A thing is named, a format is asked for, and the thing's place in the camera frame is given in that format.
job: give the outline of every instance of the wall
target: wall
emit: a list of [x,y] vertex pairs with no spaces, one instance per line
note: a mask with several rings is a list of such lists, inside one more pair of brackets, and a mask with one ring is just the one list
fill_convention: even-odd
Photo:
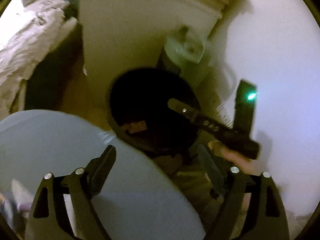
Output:
[[319,26],[302,0],[235,0],[230,8],[212,35],[218,75],[200,89],[207,97],[216,90],[232,117],[240,79],[257,84],[259,168],[286,209],[311,213],[320,200]]

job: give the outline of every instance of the human hand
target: human hand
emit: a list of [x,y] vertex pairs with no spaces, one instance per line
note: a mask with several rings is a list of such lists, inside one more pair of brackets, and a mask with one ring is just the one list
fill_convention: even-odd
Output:
[[222,142],[214,140],[208,143],[215,155],[222,155],[229,162],[233,162],[243,173],[254,174],[254,165],[251,159],[241,155],[239,152],[230,150]]

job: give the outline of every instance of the green led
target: green led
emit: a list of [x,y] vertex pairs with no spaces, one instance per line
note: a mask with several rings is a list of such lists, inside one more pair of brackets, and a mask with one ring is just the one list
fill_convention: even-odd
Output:
[[253,100],[253,99],[256,98],[256,96],[257,96],[257,93],[250,93],[250,94],[248,95],[248,100]]

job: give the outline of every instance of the floor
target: floor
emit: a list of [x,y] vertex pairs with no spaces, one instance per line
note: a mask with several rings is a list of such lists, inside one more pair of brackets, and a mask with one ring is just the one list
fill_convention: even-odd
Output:
[[83,73],[83,65],[84,59],[81,55],[72,66],[71,78],[58,110],[67,114],[77,115],[101,129],[111,130],[107,121],[106,111],[93,105],[86,75]]

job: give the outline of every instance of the metal screw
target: metal screw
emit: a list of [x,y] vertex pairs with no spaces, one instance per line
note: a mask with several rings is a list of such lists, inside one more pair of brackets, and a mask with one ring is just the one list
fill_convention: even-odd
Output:
[[231,167],[230,170],[232,173],[239,173],[239,171],[240,171],[239,168],[236,166]]
[[84,173],[84,168],[78,168],[78,169],[76,169],[75,173],[76,173],[77,175],[80,175],[80,174]]
[[265,178],[270,178],[271,177],[271,175],[270,175],[270,173],[269,172],[264,172],[264,173],[262,173],[262,175],[263,175],[263,177],[265,177]]
[[44,179],[50,179],[52,177],[52,173],[47,173],[45,176],[44,176]]
[[212,129],[212,130],[214,130],[215,132],[216,132],[216,131],[219,131],[219,127],[218,127],[218,126],[214,126],[214,124],[210,124],[210,125],[209,125],[209,128]]

